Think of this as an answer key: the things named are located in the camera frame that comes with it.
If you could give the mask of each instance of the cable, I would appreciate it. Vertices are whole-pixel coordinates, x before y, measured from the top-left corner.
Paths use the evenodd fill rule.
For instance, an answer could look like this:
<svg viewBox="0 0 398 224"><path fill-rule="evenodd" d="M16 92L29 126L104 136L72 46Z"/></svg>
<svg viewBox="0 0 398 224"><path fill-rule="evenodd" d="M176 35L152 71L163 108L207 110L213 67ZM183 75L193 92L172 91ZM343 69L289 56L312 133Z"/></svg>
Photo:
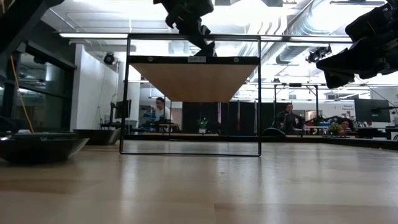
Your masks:
<svg viewBox="0 0 398 224"><path fill-rule="evenodd" d="M382 95L380 95L378 92L376 92L375 90L373 90L370 86L368 86L368 84L366 84L364 81L362 81L360 78L355 77L356 79L358 79L361 83L363 83L363 85L365 85L366 87L368 87L371 91L373 91L375 94L379 95L381 98L387 100L385 97L383 97ZM392 106L395 106L395 104L391 103L389 100L387 100L388 103L390 103Z"/></svg>
<svg viewBox="0 0 398 224"><path fill-rule="evenodd" d="M25 112L25 117L26 117L27 122L29 123L30 131L33 134L35 132L33 131L32 123L30 122L29 116L27 115L24 99L22 98L22 93L19 90L19 81L18 81L17 72L16 72L15 65L14 65L14 57L12 55L10 55L10 58L11 58L12 72L14 73L15 83L17 84L17 89L18 89L19 97L21 98L21 103L22 103L22 107Z"/></svg>

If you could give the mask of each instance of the yellow cable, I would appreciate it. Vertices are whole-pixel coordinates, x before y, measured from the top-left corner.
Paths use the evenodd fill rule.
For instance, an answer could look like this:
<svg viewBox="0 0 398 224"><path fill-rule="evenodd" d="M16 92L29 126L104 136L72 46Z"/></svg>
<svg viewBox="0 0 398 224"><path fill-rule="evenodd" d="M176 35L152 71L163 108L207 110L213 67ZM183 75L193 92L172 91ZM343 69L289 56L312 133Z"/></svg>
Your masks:
<svg viewBox="0 0 398 224"><path fill-rule="evenodd" d="M12 57L12 55L11 55L10 58L11 58L12 71L14 72L15 83L17 84L17 89L18 89L19 97L21 98L22 107L24 108L24 111L25 111L25 117L26 117L27 122L29 123L29 127L30 127L31 133L34 133L32 123L30 122L29 116L27 115L27 111L26 111L26 108L25 108L24 99L22 99L22 94L21 94L21 92L19 91L19 81L18 81L18 77L17 77L17 72L16 72L16 70L15 70L14 57Z"/></svg>

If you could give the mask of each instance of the man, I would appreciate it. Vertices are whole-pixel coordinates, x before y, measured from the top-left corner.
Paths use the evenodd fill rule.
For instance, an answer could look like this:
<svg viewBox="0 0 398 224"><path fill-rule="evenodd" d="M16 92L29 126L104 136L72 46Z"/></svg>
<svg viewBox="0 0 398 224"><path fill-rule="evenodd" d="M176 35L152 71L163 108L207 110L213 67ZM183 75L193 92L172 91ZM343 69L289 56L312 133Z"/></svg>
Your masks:
<svg viewBox="0 0 398 224"><path fill-rule="evenodd" d="M156 121L163 121L163 120L173 120L171 115L170 109L165 106L165 101L163 98L158 97L156 99Z"/></svg>
<svg viewBox="0 0 398 224"><path fill-rule="evenodd" d="M303 118L297 114L293 114L293 104L287 103L285 105L285 111L278 114L278 121L282 123L280 128L285 134L295 134L295 128L300 128L302 125Z"/></svg>

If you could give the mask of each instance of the table surface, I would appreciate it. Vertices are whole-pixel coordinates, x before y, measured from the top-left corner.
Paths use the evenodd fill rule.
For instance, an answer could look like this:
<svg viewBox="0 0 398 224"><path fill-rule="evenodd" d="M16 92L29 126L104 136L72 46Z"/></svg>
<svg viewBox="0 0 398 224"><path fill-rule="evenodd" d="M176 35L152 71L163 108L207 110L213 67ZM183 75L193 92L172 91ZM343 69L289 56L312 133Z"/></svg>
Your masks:
<svg viewBox="0 0 398 224"><path fill-rule="evenodd" d="M256 151L256 143L126 141L140 151ZM0 161L1 223L396 224L398 153L264 143L263 156L122 156L85 147L64 164Z"/></svg>

